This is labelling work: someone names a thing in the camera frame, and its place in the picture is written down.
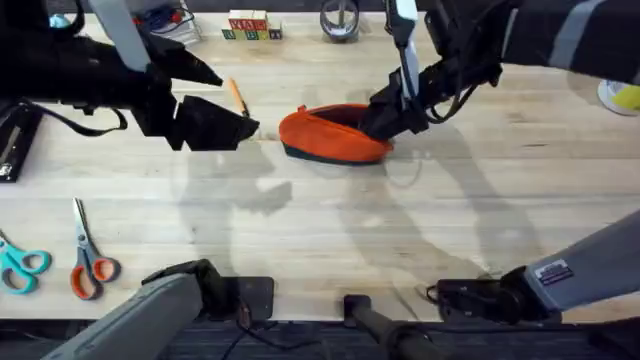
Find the white object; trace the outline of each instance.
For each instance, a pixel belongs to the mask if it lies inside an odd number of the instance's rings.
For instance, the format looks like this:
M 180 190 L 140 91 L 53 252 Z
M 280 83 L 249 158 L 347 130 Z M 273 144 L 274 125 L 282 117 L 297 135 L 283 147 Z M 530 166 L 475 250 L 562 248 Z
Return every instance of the white object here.
M 89 5 L 122 62 L 131 70 L 145 72 L 151 59 L 124 0 L 89 0 Z
M 413 30 L 411 31 L 411 36 L 409 36 L 409 44 L 404 49 L 405 58 L 407 59 L 407 68 L 401 66 L 402 71 L 402 94 L 405 98 L 405 103 L 403 107 L 407 107 L 406 102 L 411 99 L 411 93 L 409 92 L 409 88 L 407 87 L 407 83 L 405 81 L 406 77 L 404 75 L 405 71 L 409 73 L 409 79 L 411 79 L 411 84 L 413 85 L 413 91 L 415 95 L 418 95 L 420 92 L 420 84 L 419 84 L 419 75 L 420 75 L 420 63 L 418 62 L 418 54 L 416 53 L 416 45 L 413 41 L 415 36 L 415 24 L 418 22 L 418 8 L 416 7 L 415 0 L 397 0 L 396 1 L 396 10 L 398 15 L 406 20 L 413 21 Z

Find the wooden tabletop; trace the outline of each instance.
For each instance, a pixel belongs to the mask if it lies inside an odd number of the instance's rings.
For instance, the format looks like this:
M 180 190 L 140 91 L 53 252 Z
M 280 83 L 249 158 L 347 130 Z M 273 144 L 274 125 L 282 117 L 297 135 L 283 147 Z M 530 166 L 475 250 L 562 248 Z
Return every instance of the wooden tabletop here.
M 283 41 L 225 41 L 221 15 L 192 51 L 236 79 L 262 122 L 236 152 L 172 152 L 131 127 L 81 137 L 46 119 L 22 177 L 0 187 L 0 224 L 25 250 L 53 255 L 27 296 L 0 293 L 2 318 L 98 318 L 168 265 L 207 258 L 223 275 L 276 281 L 276 319 L 339 319 L 342 296 L 368 294 L 395 319 L 438 320 L 416 294 L 441 278 L 493 276 L 558 251 L 640 207 L 640 121 L 605 110 L 597 79 L 505 66 L 497 88 L 476 91 L 446 124 L 396 138 L 384 164 L 362 168 L 288 158 L 277 126 L 301 104 L 367 102 L 398 64 L 380 14 L 363 16 L 358 42 L 330 44 L 317 14 L 284 20 Z M 421 64 L 437 60 L 424 28 Z M 228 88 L 176 81 L 176 95 L 233 108 Z M 112 113 L 85 125 L 116 123 Z M 72 198 L 84 201 L 100 252 L 122 274 L 96 301 L 74 297 Z M 625 296 L 567 321 L 638 315 Z

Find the teal scissors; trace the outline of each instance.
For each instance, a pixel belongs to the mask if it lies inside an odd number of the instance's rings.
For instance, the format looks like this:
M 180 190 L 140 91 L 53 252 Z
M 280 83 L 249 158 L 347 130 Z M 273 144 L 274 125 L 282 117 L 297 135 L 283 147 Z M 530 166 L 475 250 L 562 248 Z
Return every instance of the teal scissors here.
M 40 258 L 41 264 L 32 267 L 30 261 L 34 258 Z M 9 244 L 4 234 L 0 232 L 0 262 L 2 262 L 2 287 L 11 294 L 24 295 L 32 292 L 38 285 L 38 279 L 34 276 L 40 274 L 49 268 L 51 264 L 51 255 L 42 250 L 22 251 L 15 246 Z M 13 284 L 10 279 L 11 273 L 25 281 L 25 285 L 19 288 Z

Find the scissors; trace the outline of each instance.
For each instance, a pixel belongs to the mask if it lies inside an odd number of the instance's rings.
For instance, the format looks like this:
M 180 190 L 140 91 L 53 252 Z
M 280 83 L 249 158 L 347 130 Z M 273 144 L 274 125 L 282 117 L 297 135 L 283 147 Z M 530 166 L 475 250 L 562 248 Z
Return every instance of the scissors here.
M 111 258 L 100 256 L 89 238 L 87 222 L 80 199 L 73 199 L 76 217 L 78 260 L 71 271 L 71 289 L 82 300 L 93 300 L 102 294 L 102 283 L 115 280 L 120 274 L 120 264 Z
M 30 261 L 34 258 L 40 258 L 41 264 L 32 267 Z M 42 250 L 22 251 L 15 246 L 9 244 L 4 234 L 0 232 L 0 261 L 2 262 L 2 287 L 11 294 L 24 295 L 32 292 L 38 285 L 38 279 L 34 276 L 47 270 L 51 264 L 51 255 Z M 22 288 L 11 282 L 10 274 L 21 277 L 25 281 Z

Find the sticker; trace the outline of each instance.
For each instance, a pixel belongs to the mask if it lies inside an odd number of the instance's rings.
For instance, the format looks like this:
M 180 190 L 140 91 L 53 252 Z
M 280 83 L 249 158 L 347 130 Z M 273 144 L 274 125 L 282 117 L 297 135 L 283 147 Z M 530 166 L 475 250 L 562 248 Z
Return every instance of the sticker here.
M 562 281 L 573 276 L 573 271 L 569 269 L 569 265 L 567 265 L 567 263 L 562 259 L 536 269 L 533 273 L 536 275 L 536 278 L 538 278 L 538 281 L 540 281 L 544 286 L 555 284 L 558 281 Z

